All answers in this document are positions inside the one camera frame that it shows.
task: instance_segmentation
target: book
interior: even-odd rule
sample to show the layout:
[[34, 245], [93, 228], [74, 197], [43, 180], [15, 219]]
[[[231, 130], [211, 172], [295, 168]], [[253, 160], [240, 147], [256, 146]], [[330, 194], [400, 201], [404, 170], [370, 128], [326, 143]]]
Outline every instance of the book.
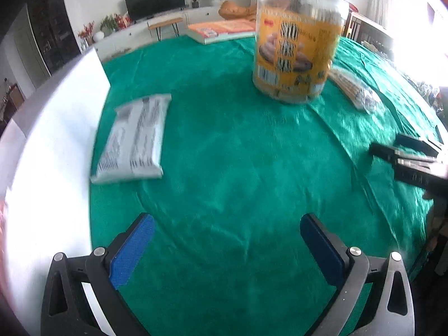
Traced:
[[246, 19], [191, 24], [187, 35], [201, 44], [255, 36], [255, 21]]

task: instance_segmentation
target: plastic wrapped package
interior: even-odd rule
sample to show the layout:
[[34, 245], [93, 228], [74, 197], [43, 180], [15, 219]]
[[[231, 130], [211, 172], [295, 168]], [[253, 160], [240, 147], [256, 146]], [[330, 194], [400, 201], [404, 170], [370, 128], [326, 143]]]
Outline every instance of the plastic wrapped package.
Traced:
[[384, 110], [384, 105], [377, 93], [350, 71], [341, 67], [332, 67], [328, 78], [345, 93], [357, 109], [369, 113]]
[[160, 154], [171, 94], [155, 94], [116, 108], [116, 118], [93, 183], [160, 178]]
[[255, 86], [290, 103], [319, 96], [348, 11], [341, 0], [258, 0]]

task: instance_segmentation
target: tv stand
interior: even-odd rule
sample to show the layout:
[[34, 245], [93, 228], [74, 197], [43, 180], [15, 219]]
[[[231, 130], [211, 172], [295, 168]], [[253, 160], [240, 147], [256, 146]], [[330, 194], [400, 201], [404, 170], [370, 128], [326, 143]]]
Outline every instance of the tv stand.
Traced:
[[112, 56], [118, 55], [125, 51], [135, 50], [142, 46], [156, 43], [158, 41], [155, 34], [150, 34], [148, 27], [159, 24], [167, 20], [182, 18], [183, 23], [178, 22], [178, 31], [172, 29], [171, 26], [160, 26], [160, 33], [164, 39], [174, 38], [175, 36], [184, 35], [187, 26], [195, 23], [206, 21], [222, 20], [218, 14], [218, 6], [198, 7], [195, 9], [188, 8], [183, 11], [171, 11], [164, 15], [155, 16], [148, 20], [138, 21], [126, 29], [113, 32], [108, 37], [98, 41], [93, 46], [101, 61], [106, 61]]

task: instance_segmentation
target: green tablecloth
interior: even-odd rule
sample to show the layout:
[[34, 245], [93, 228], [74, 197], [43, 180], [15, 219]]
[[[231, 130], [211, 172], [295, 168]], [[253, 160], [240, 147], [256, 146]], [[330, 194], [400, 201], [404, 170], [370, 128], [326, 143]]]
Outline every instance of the green tablecloth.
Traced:
[[304, 334], [334, 291], [299, 235], [307, 212], [369, 255], [399, 249], [410, 264], [422, 245], [430, 203], [367, 154], [397, 132], [434, 134], [438, 119], [418, 93], [342, 38], [334, 63], [377, 91], [386, 112], [356, 111], [331, 82], [311, 104], [285, 105], [253, 86], [253, 54], [253, 39], [180, 37], [104, 66], [111, 90], [93, 168], [116, 106], [172, 94], [163, 178], [90, 188], [94, 247], [140, 212], [155, 218], [154, 239], [120, 288], [153, 336]]

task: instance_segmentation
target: dark cabinet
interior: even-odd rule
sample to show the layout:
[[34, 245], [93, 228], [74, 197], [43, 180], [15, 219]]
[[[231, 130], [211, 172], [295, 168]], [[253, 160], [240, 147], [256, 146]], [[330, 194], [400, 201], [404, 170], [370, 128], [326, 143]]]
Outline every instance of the dark cabinet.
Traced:
[[37, 46], [50, 74], [81, 53], [64, 0], [29, 0], [28, 14]]

